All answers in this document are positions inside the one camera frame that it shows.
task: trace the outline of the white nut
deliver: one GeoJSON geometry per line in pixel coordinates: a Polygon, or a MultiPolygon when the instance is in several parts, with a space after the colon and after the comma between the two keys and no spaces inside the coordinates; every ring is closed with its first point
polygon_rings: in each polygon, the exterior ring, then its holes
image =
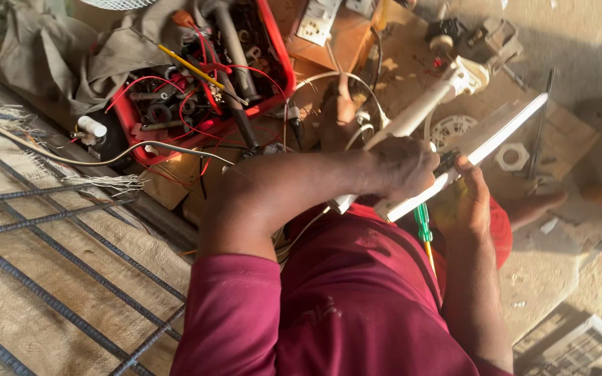
{"type": "Polygon", "coordinates": [[[522,144],[522,142],[514,142],[510,144],[501,145],[500,149],[494,156],[494,161],[503,171],[521,171],[528,161],[528,151],[522,144]],[[513,163],[508,163],[503,158],[508,151],[514,151],[517,153],[517,160],[513,163]]]}

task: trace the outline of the fingers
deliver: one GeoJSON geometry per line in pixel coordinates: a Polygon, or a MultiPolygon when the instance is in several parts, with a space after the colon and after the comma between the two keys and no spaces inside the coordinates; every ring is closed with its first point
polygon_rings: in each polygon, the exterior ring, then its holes
{"type": "Polygon", "coordinates": [[[489,201],[489,188],[480,167],[473,165],[465,155],[456,158],[454,167],[464,177],[464,183],[472,199],[480,202],[489,201]]]}
{"type": "Polygon", "coordinates": [[[347,74],[341,73],[339,76],[339,95],[343,98],[350,99],[350,91],[347,88],[347,74]]]}

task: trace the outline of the person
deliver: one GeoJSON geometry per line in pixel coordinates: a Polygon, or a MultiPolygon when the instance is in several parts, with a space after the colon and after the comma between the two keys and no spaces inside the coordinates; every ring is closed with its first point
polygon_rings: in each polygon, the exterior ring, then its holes
{"type": "MultiPolygon", "coordinates": [[[[342,76],[322,110],[322,150],[345,148],[354,114],[342,76]]],[[[390,137],[370,151],[277,154],[230,168],[201,221],[171,374],[509,375],[496,270],[512,232],[481,170],[456,160],[467,192],[434,218],[438,278],[416,227],[386,224],[364,204],[413,197],[438,165],[428,143],[390,137]],[[271,234],[288,224],[295,239],[325,201],[348,193],[362,203],[318,218],[280,271],[271,234]]],[[[564,198],[535,200],[513,206],[517,226],[564,198]]]]}

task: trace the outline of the white plastic fitting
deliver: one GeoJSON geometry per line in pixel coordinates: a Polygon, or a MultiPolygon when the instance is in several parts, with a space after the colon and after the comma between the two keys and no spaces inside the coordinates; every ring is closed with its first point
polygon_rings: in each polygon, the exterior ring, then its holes
{"type": "Polygon", "coordinates": [[[89,116],[80,116],[78,118],[78,127],[88,133],[91,133],[97,137],[102,137],[108,130],[104,124],[99,123],[89,116]]]}

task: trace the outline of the red plastic tray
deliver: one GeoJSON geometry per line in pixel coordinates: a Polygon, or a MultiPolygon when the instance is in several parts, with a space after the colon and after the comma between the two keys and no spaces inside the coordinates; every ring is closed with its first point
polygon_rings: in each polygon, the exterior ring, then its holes
{"type": "MultiPolygon", "coordinates": [[[[276,24],[276,20],[273,18],[273,13],[271,13],[268,2],[266,0],[256,1],[257,7],[259,8],[262,16],[263,24],[268,31],[269,38],[271,39],[271,44],[273,45],[278,58],[280,58],[282,70],[287,78],[287,85],[285,85],[283,90],[285,96],[289,98],[294,92],[294,87],[296,86],[296,76],[294,75],[294,70],[292,69],[292,64],[290,63],[290,58],[287,54],[285,43],[282,41],[280,31],[278,30],[278,25],[276,24]]],[[[113,98],[118,98],[121,92],[122,88],[118,89],[115,95],[113,95],[113,98]]],[[[277,94],[253,107],[246,109],[246,115],[251,119],[256,118],[257,116],[265,114],[272,108],[283,104],[284,100],[285,99],[281,94],[277,94]]],[[[126,98],[126,96],[120,96],[120,98],[118,98],[113,104],[113,109],[115,109],[115,113],[120,119],[120,124],[122,125],[122,129],[124,130],[124,134],[127,137],[129,145],[131,146],[139,143],[140,141],[136,140],[132,134],[132,129],[134,128],[134,125],[140,121],[138,120],[138,114],[131,102],[126,98]]],[[[233,118],[228,118],[227,120],[210,118],[201,124],[197,124],[196,127],[208,134],[221,136],[234,129],[235,124],[233,118]]],[[[201,146],[205,144],[206,141],[210,141],[212,139],[214,138],[207,136],[206,134],[199,133],[189,139],[170,141],[169,144],[184,147],[186,149],[192,149],[201,146]]],[[[141,163],[146,165],[154,165],[165,160],[169,160],[179,154],[179,152],[172,152],[170,155],[154,155],[153,153],[146,152],[142,147],[134,149],[132,152],[141,163]]]]}

